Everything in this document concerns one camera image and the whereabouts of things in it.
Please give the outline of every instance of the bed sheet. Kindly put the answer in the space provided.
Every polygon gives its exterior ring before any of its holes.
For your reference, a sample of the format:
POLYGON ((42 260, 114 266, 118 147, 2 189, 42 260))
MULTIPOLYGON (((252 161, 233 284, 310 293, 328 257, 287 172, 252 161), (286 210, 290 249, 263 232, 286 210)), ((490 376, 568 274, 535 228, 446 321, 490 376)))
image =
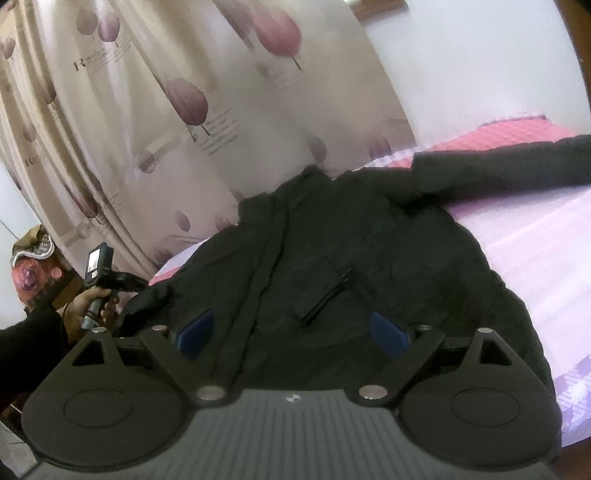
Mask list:
MULTIPOLYGON (((484 125, 428 150, 489 150, 572 137, 544 118, 484 125)), ((420 149, 371 166, 408 167, 420 149)), ((523 299, 544 345, 563 415, 563 445, 591 436, 591 188, 447 206, 480 242, 491 268, 523 299)), ((151 284, 171 277, 201 244, 173 257, 151 284)))

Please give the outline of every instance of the white wall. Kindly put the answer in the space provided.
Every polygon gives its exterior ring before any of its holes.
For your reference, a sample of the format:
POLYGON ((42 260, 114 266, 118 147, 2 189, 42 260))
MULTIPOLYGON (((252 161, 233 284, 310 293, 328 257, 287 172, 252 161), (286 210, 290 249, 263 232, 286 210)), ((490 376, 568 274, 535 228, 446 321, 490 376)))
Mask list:
POLYGON ((366 32, 420 145, 544 113, 591 132, 583 77, 553 0, 407 0, 366 32))
POLYGON ((37 216, 17 190, 4 165, 0 163, 0 329, 25 317, 21 301, 12 283, 10 257, 15 237, 23 236, 39 224, 37 216))

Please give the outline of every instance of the jacket sleeve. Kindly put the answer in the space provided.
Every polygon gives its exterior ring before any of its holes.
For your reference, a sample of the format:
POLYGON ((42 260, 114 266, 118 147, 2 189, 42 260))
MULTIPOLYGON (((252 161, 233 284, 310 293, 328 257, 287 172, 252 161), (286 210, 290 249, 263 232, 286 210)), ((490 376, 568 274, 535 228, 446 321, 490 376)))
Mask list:
POLYGON ((35 390, 66 354, 67 335, 60 315, 38 309, 0 330, 0 411, 19 393, 35 390))
POLYGON ((411 172, 421 195, 444 199, 589 184, 591 135, 482 152, 417 154, 411 172))

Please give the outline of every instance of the white logo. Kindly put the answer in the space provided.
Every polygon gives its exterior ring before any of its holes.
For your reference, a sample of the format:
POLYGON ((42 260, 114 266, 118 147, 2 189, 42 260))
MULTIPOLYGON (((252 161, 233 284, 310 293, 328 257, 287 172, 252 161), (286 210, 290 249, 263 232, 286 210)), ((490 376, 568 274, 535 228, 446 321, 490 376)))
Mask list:
POLYGON ((289 403, 292 405, 298 403, 301 400, 301 397, 297 393, 292 393, 291 395, 286 396, 285 398, 289 403))

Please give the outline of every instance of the beige curtain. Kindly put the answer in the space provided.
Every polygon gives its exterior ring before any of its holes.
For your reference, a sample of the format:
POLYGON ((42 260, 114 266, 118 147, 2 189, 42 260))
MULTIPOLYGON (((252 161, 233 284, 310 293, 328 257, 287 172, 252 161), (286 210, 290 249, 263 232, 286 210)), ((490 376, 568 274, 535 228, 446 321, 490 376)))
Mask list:
POLYGON ((338 175, 414 145, 342 0, 9 8, 0 155, 78 271, 106 241, 149 277, 308 164, 338 175))

